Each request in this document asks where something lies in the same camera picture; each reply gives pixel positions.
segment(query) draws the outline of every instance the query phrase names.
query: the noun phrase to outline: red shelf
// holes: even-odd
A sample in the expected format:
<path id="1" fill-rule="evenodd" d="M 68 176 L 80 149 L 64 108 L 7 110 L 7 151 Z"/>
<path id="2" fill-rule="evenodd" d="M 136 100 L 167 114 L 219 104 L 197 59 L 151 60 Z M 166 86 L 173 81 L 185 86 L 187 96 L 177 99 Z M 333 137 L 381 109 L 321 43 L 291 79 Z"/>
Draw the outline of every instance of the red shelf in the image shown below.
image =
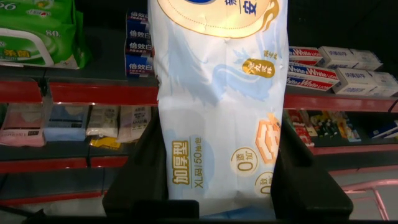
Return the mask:
<path id="1" fill-rule="evenodd" d="M 156 86 L 49 83 L 55 103 L 157 105 Z"/>
<path id="2" fill-rule="evenodd" d="M 85 158 L 0 161 L 0 174 L 87 168 Z"/>
<path id="3" fill-rule="evenodd" d="M 0 103 L 41 103 L 42 95 L 35 81 L 0 80 Z"/>
<path id="4" fill-rule="evenodd" d="M 90 161 L 92 167 L 121 167 L 128 158 L 128 156 L 104 156 L 92 157 Z"/>
<path id="5" fill-rule="evenodd" d="M 311 147 L 309 150 L 314 156 L 356 152 L 381 152 L 398 150 L 398 144 L 340 146 L 340 147 Z"/>
<path id="6" fill-rule="evenodd" d="M 32 198 L 0 200 L 0 205 L 16 206 L 16 205 L 26 205 L 26 204 L 32 204 L 32 203 L 56 202 L 56 201 L 60 201 L 60 200 L 93 198 L 93 197 L 100 197 L 100 196 L 102 196 L 101 191 L 63 194 L 63 195 L 49 195 L 49 196 L 40 196 L 40 197 L 32 197 Z"/>

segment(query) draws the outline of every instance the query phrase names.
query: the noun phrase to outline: merchandise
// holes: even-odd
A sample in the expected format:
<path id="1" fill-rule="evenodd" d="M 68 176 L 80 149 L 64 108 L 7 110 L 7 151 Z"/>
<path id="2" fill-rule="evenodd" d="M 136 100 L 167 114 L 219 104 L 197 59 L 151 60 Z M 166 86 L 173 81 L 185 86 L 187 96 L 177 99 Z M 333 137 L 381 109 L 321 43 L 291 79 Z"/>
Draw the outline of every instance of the merchandise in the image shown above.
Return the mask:
<path id="1" fill-rule="evenodd" d="M 95 136 L 91 139 L 90 145 L 93 147 L 118 150 L 121 143 L 116 142 L 116 138 Z"/>
<path id="2" fill-rule="evenodd" d="M 150 106 L 122 106 L 118 143 L 139 139 L 150 121 Z"/>
<path id="3" fill-rule="evenodd" d="M 373 77 L 365 70 L 337 68 L 336 74 L 340 80 L 333 87 L 336 94 L 367 95 L 377 87 Z"/>
<path id="4" fill-rule="evenodd" d="M 289 62 L 287 85 L 327 91 L 338 82 L 333 70 Z"/>
<path id="5" fill-rule="evenodd" d="M 376 82 L 377 88 L 371 90 L 368 94 L 374 96 L 392 96 L 398 91 L 397 80 L 387 72 L 371 72 L 368 73 Z"/>
<path id="6" fill-rule="evenodd" d="M 46 141 L 84 141 L 88 106 L 53 105 L 45 124 Z"/>
<path id="7" fill-rule="evenodd" d="M 320 47 L 322 59 L 318 62 L 323 68 L 354 68 L 359 62 L 349 49 L 340 47 Z"/>
<path id="8" fill-rule="evenodd" d="M 154 74 L 154 59 L 126 55 L 126 75 L 128 78 L 148 77 Z"/>
<path id="9" fill-rule="evenodd" d="M 304 65 L 316 65 L 322 55 L 316 47 L 289 47 L 289 61 Z"/>
<path id="10" fill-rule="evenodd" d="M 1 1 L 0 11 L 0 65 L 78 69 L 90 59 L 73 1 Z"/>
<path id="11" fill-rule="evenodd" d="M 118 137 L 119 106 L 94 105 L 90 114 L 86 134 L 112 138 Z"/>
<path id="12" fill-rule="evenodd" d="M 350 49 L 350 51 L 355 56 L 356 61 L 359 62 L 355 67 L 353 67 L 355 69 L 375 71 L 383 65 L 378 57 L 370 50 Z"/>
<path id="13" fill-rule="evenodd" d="M 0 144 L 44 146 L 43 125 L 43 105 L 10 103 L 0 130 Z"/>
<path id="14" fill-rule="evenodd" d="M 169 199 L 198 201 L 200 215 L 269 208 L 289 58 L 287 1 L 149 4 Z"/>
<path id="15" fill-rule="evenodd" d="M 299 112 L 300 112 L 301 117 L 303 118 L 303 122 L 305 124 L 305 129 L 307 129 L 308 134 L 311 137 L 317 137 L 318 134 L 315 131 L 315 128 L 313 127 L 313 125 L 312 125 L 312 123 L 310 121 L 310 116 L 308 115 L 307 111 L 300 110 Z"/>
<path id="16" fill-rule="evenodd" d="M 150 57 L 152 53 L 152 44 L 150 39 L 145 38 L 127 38 L 126 54 L 138 57 Z"/>

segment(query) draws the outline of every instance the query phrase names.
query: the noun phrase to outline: product box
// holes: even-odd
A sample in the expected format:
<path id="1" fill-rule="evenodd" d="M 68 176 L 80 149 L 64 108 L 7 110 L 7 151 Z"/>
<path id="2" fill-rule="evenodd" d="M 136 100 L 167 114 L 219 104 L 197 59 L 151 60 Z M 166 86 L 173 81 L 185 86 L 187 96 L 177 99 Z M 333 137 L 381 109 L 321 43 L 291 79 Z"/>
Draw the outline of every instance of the product box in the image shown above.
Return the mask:
<path id="1" fill-rule="evenodd" d="M 317 64 L 319 67 L 332 69 L 353 68 L 359 63 L 349 49 L 340 47 L 320 47 L 319 53 L 323 57 Z"/>
<path id="2" fill-rule="evenodd" d="M 398 91 L 397 80 L 387 72 L 372 72 L 368 73 L 376 82 L 377 88 L 371 90 L 368 95 L 373 96 L 392 96 Z"/>
<path id="3" fill-rule="evenodd" d="M 289 62 L 287 85 L 327 91 L 338 82 L 334 70 Z"/>
<path id="4" fill-rule="evenodd" d="M 150 39 L 145 38 L 127 38 L 126 39 L 126 54 L 135 56 L 149 57 L 152 53 L 152 44 Z"/>
<path id="5" fill-rule="evenodd" d="M 375 71 L 383 63 L 380 62 L 379 58 L 370 50 L 356 50 L 350 49 L 358 64 L 353 67 L 355 69 L 362 69 L 368 71 Z"/>
<path id="6" fill-rule="evenodd" d="M 289 47 L 289 61 L 304 65 L 316 65 L 322 55 L 315 47 Z"/>
<path id="7" fill-rule="evenodd" d="M 1 1 L 0 12 L 0 65 L 78 69 L 89 61 L 73 1 Z"/>
<path id="8" fill-rule="evenodd" d="M 373 77 L 365 70 L 337 68 L 336 74 L 340 79 L 333 87 L 336 94 L 367 95 L 377 87 Z"/>
<path id="9" fill-rule="evenodd" d="M 154 59 L 126 55 L 126 75 L 128 78 L 148 77 L 154 74 Z"/>

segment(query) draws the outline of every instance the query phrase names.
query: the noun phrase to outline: plastic packaging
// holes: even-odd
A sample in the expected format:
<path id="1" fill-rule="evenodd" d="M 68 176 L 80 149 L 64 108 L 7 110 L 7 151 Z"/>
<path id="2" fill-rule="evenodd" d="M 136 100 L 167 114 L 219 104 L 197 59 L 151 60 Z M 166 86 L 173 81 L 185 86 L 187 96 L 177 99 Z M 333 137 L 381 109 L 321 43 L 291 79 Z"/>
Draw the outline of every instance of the plastic packaging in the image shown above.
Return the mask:
<path id="1" fill-rule="evenodd" d="M 289 61 L 287 1 L 150 0 L 169 199 L 270 207 Z"/>
<path id="2" fill-rule="evenodd" d="M 131 142 L 139 139 L 150 121 L 150 106 L 122 106 L 120 130 L 116 142 Z"/>
<path id="3" fill-rule="evenodd" d="M 0 130 L 0 144 L 44 146 L 43 125 L 43 105 L 10 103 Z"/>
<path id="4" fill-rule="evenodd" d="M 44 128 L 46 141 L 84 141 L 89 106 L 53 105 Z"/>
<path id="5" fill-rule="evenodd" d="M 77 69 L 90 59 L 74 1 L 1 1 L 0 11 L 0 65 Z"/>
<path id="6" fill-rule="evenodd" d="M 118 137 L 119 106 L 93 106 L 86 134 Z"/>

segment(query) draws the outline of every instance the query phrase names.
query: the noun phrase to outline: blue box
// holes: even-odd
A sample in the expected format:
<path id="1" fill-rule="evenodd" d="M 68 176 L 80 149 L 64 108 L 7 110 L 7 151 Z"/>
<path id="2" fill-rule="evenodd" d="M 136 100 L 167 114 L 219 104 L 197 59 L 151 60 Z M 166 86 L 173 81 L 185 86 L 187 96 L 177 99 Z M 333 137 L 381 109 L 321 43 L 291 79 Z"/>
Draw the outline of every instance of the blue box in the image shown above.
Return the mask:
<path id="1" fill-rule="evenodd" d="M 152 44 L 150 39 L 145 38 L 127 38 L 126 54 L 139 57 L 150 57 L 152 55 Z"/>
<path id="2" fill-rule="evenodd" d="M 152 57 L 126 55 L 126 76 L 128 78 L 149 77 L 153 74 L 154 59 Z"/>

